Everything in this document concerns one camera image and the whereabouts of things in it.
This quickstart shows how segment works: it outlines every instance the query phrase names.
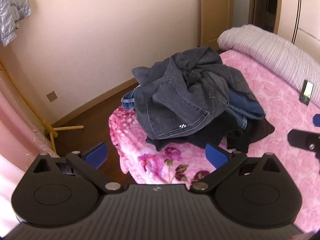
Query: smartphone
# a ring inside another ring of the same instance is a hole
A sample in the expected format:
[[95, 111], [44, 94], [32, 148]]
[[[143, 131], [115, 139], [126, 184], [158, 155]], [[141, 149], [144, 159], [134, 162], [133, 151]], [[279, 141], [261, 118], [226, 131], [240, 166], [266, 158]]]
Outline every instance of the smartphone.
[[309, 105], [309, 102], [310, 102], [312, 90], [313, 90], [313, 84], [308, 80], [305, 80], [303, 83], [299, 100], [307, 106]]

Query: wooden floor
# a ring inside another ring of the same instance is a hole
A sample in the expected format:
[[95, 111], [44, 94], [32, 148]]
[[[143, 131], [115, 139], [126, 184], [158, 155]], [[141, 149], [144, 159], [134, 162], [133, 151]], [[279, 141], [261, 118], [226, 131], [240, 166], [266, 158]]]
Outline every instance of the wooden floor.
[[122, 96], [136, 86], [134, 85], [115, 94], [65, 123], [63, 126], [84, 125], [84, 129], [60, 131], [59, 136], [54, 139], [57, 153], [64, 157], [71, 151], [84, 152], [99, 142], [105, 142], [108, 145], [108, 159], [99, 170], [125, 187], [128, 184], [135, 183], [129, 173], [123, 174], [120, 170], [119, 155], [110, 140], [108, 119], [121, 104]]

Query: white wardrobe door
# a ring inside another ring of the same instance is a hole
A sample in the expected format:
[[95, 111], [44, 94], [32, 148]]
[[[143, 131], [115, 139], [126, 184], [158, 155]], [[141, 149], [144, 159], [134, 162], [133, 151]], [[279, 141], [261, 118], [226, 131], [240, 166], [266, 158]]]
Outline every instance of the white wardrobe door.
[[320, 40], [320, 0], [302, 0], [299, 28]]
[[298, 48], [307, 52], [311, 57], [320, 63], [320, 41], [298, 29], [296, 42]]
[[278, 35], [292, 41], [297, 19], [298, 0], [282, 0]]

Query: black garment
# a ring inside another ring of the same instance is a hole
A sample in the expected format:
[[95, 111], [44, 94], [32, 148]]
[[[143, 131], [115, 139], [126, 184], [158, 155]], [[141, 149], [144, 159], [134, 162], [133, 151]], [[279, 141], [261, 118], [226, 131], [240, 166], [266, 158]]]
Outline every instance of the black garment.
[[262, 140], [273, 133], [275, 128], [266, 120], [248, 119], [244, 134], [240, 138], [227, 138], [227, 149], [248, 153], [249, 144]]
[[202, 128], [198, 132], [195, 132], [194, 134], [162, 140], [151, 140], [149, 137], [147, 137], [146, 142], [156, 146], [157, 151], [160, 151], [169, 143], [186, 142], [192, 143], [204, 149], [207, 143], [211, 144], [212, 146], [218, 146], [222, 138], [225, 136], [232, 138], [234, 141], [238, 141], [238, 138], [241, 138], [243, 133], [244, 132], [238, 126], [236, 119], [231, 114], [224, 111], [221, 115], [213, 119], [206, 127]]

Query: pink wall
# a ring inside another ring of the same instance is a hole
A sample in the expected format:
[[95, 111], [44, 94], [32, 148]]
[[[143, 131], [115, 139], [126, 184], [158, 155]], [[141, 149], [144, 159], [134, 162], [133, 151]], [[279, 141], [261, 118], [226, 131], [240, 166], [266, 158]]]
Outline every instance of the pink wall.
[[50, 122], [129, 80], [134, 67], [199, 44], [199, 0], [30, 2], [33, 15], [0, 57]]

